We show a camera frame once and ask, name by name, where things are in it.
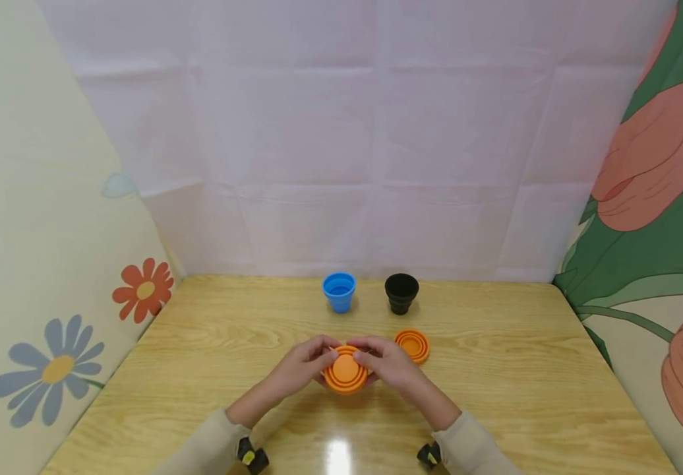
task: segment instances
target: wooden table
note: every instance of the wooden table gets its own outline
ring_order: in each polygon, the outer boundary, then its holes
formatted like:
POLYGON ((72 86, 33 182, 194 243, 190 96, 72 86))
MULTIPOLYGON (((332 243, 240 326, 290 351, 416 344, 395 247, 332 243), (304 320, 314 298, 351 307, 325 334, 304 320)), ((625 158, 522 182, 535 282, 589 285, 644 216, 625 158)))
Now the wooden table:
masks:
MULTIPOLYGON (((523 473, 676 474, 551 285, 423 282, 398 317, 381 281, 358 281, 352 310, 336 315, 318 279, 241 276, 186 279, 44 473, 150 473, 291 345, 406 327, 431 342, 423 371, 523 473)), ((271 411, 252 440, 270 456, 265 475, 400 475, 423 473, 415 454, 431 435, 377 382, 352 396, 312 384, 271 411)))

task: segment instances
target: yellow tag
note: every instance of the yellow tag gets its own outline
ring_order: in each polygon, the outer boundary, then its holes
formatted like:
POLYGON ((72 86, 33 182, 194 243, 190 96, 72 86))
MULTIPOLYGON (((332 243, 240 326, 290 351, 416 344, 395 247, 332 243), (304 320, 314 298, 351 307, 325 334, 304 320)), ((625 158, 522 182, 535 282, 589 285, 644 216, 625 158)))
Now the yellow tag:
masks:
POLYGON ((249 465, 252 463, 252 460, 254 460, 254 452, 248 451, 245 456, 241 458, 241 461, 243 462, 244 465, 249 465))

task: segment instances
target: cup rim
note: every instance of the cup rim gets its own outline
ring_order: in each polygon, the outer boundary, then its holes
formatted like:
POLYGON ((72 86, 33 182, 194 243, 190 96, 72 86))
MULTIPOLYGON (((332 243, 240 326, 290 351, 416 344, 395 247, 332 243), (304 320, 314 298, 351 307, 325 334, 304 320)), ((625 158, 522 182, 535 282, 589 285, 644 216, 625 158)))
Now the cup rim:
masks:
POLYGON ((392 274, 387 277, 386 281, 384 282, 384 290, 386 291, 386 296, 390 298, 391 300, 395 301, 401 301, 401 302, 407 302, 408 300, 415 299, 415 296, 418 294, 418 290, 421 289, 421 285, 418 284, 418 280, 411 276, 410 274, 406 274, 403 272, 397 273, 397 274, 392 274), (415 290, 412 291, 411 294, 403 295, 403 294, 393 294, 390 285, 395 283, 396 280, 402 280, 407 282, 407 284, 415 284, 415 290))
POLYGON ((323 279, 323 282, 320 286, 321 289, 323 289, 323 294, 326 294, 326 297, 330 299, 340 299, 343 297, 348 297, 352 295, 352 293, 355 291, 355 287, 357 287, 357 281, 355 279, 355 276, 352 274, 349 274, 348 272, 332 272, 331 274, 327 275, 325 279, 323 279), (328 280, 330 280, 332 277, 337 277, 337 276, 343 276, 343 277, 348 277, 352 281, 352 287, 350 290, 348 290, 345 294, 329 294, 328 291, 326 290, 326 283, 328 280))

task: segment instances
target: right hand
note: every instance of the right hand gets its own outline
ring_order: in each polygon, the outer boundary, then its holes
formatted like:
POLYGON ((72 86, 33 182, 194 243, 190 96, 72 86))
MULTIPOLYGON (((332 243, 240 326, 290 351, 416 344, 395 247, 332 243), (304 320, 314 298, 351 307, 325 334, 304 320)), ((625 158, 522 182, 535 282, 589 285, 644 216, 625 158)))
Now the right hand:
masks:
POLYGON ((360 350, 355 352, 355 361, 373 372, 368 376, 369 381, 375 381, 377 377, 405 399, 410 400, 412 392, 429 381, 405 350, 392 340, 360 336, 348 340, 347 344, 360 350))

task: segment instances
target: yellow flower center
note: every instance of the yellow flower center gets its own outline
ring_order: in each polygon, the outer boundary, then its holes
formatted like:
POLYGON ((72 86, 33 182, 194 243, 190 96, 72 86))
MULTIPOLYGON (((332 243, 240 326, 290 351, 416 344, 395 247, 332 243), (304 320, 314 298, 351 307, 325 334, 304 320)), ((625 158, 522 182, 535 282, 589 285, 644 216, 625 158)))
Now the yellow flower center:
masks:
POLYGON ((148 299, 154 293, 154 282, 147 280, 136 289, 136 296, 139 300, 148 299))
POLYGON ((57 356, 50 364, 46 365, 44 372, 41 374, 41 379, 48 385, 62 381, 73 370, 74 364, 75 362, 68 355, 57 356))

